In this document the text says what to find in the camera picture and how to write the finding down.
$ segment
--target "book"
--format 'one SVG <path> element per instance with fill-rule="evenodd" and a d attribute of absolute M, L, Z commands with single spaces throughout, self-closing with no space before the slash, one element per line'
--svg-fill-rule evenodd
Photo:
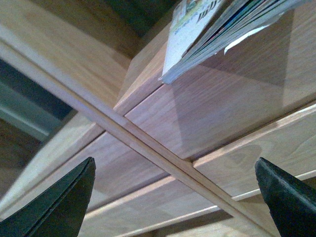
<path fill-rule="evenodd" d="M 182 0 L 174 9 L 161 80 L 180 75 L 308 0 Z"/>

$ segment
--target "black object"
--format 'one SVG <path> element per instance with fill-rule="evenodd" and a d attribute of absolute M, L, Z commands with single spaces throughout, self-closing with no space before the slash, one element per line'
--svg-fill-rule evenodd
<path fill-rule="evenodd" d="M 282 237 L 316 237 L 316 190 L 259 158 L 256 175 L 265 203 Z"/>
<path fill-rule="evenodd" d="M 77 237 L 94 178 L 94 158 L 87 158 L 36 199 L 0 222 L 0 237 Z"/>

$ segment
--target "light wood surface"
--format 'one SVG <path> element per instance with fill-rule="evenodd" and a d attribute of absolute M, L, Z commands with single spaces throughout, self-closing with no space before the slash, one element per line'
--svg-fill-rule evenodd
<path fill-rule="evenodd" d="M 139 37 L 105 1 L 31 1 L 128 58 L 133 58 L 138 50 Z"/>
<path fill-rule="evenodd" d="M 28 0 L 0 4 L 0 37 L 86 98 L 117 100 L 130 59 Z"/>
<path fill-rule="evenodd" d="M 271 236 L 270 233 L 274 230 L 271 229 L 269 225 L 266 225 L 266 222 L 262 222 L 260 218 L 258 218 L 260 216 L 259 212 L 250 213 L 247 208 L 244 208 L 244 206 L 232 200 L 227 193 L 197 172 L 191 164 L 178 158 L 175 154 L 157 143 L 134 124 L 130 123 L 125 118 L 116 115 L 106 107 L 102 107 L 101 110 L 99 110 L 98 108 L 100 108 L 100 104 L 92 105 L 85 101 L 78 94 L 74 93 L 65 85 L 61 84 L 56 78 L 53 78 L 51 75 L 47 74 L 47 72 L 34 65 L 34 63 L 30 62 L 10 46 L 3 43 L 1 48 L 2 51 L 0 52 L 0 56 L 3 59 L 7 60 L 57 97 L 62 98 L 74 109 L 83 112 L 90 119 L 96 121 L 111 135 L 115 136 L 130 148 L 173 175 L 176 179 L 192 188 L 206 199 L 211 200 L 214 204 L 218 205 L 229 214 L 251 224 L 253 228 L 260 231 L 263 236 Z M 108 116 L 104 114 L 104 110 L 109 113 Z"/>
<path fill-rule="evenodd" d="M 162 85 L 159 78 L 162 76 L 168 33 L 169 25 L 132 59 L 114 107 L 119 114 L 125 115 Z"/>
<path fill-rule="evenodd" d="M 21 176 L 2 198 L 0 202 L 1 213 L 12 206 L 14 210 L 18 210 L 14 206 L 17 201 L 21 201 L 20 198 L 26 198 L 29 191 L 98 137 L 102 131 L 103 129 L 95 122 L 91 122 L 80 113 L 76 114 L 35 155 L 33 154 L 32 160 L 23 170 Z M 31 200 L 28 199 L 23 203 L 27 204 Z"/>
<path fill-rule="evenodd" d="M 209 206 L 208 200 L 167 177 L 88 213 L 79 237 L 133 236 L 147 226 Z"/>
<path fill-rule="evenodd" d="M 124 83 L 119 92 L 118 101 L 122 99 L 122 96 L 124 96 L 128 90 L 130 90 L 129 88 L 134 84 L 141 72 L 148 66 L 149 62 L 152 61 L 155 55 L 167 42 L 168 33 L 168 28 L 164 28 L 132 59 Z"/>
<path fill-rule="evenodd" d="M 196 159 L 315 99 L 316 3 L 219 52 L 126 117 L 180 158 Z"/>
<path fill-rule="evenodd" d="M 258 195 L 244 200 L 248 204 L 261 209 L 264 218 L 271 218 L 269 208 L 262 196 Z M 248 225 L 241 225 L 236 218 L 223 211 L 203 215 L 171 226 L 158 229 L 151 233 L 154 237 L 254 237 L 260 236 Z"/>
<path fill-rule="evenodd" d="M 24 194 L 10 209 L 2 212 L 1 216 L 7 217 L 19 210 L 87 157 L 94 157 L 97 166 L 88 211 L 136 191 L 167 175 L 163 170 L 105 132 L 61 167 L 54 170 L 42 182 L 39 182 L 30 192 Z"/>
<path fill-rule="evenodd" d="M 254 164 L 264 157 L 292 175 L 316 170 L 316 104 L 277 120 L 195 162 L 231 196 L 258 189 Z"/>
<path fill-rule="evenodd" d="M 117 113 L 127 114 L 162 85 L 159 78 L 162 75 L 166 47 L 165 43 L 114 106 Z M 135 64 L 137 65 L 137 62 L 132 60 L 131 66 L 133 67 Z"/>

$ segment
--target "paper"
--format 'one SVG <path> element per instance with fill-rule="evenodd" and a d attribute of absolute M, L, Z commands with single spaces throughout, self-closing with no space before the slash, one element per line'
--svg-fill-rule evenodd
<path fill-rule="evenodd" d="M 177 5 L 173 12 L 163 74 L 180 61 L 223 2 L 182 0 Z"/>

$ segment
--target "wooden shelf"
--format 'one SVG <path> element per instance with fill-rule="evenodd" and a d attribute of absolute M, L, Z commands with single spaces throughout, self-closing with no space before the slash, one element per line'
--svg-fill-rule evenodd
<path fill-rule="evenodd" d="M 64 14 L 53 5 L 42 7 Z M 21 179 L 25 193 L 17 192 L 23 197 L 15 205 L 7 202 L 1 218 L 93 156 L 97 176 L 82 236 L 141 234 L 214 212 L 214 203 L 251 232 L 278 236 L 266 210 L 242 200 L 259 194 L 253 169 L 259 156 L 300 179 L 316 176 L 314 2 L 172 85 L 158 80 L 168 26 L 130 59 L 134 51 L 120 51 L 119 45 L 126 49 L 132 42 L 107 45 L 96 34 L 101 25 L 80 29 L 73 21 L 77 14 L 61 20 L 27 0 L 5 1 L 1 9 L 0 57 L 78 110 L 87 127 L 76 136 L 89 138 L 76 150 L 67 124 L 64 136 L 54 139 L 70 139 L 70 152 L 52 155 L 58 162 L 29 186 Z M 128 40 L 125 27 L 116 31 Z M 52 140 L 41 156 L 59 142 Z"/>

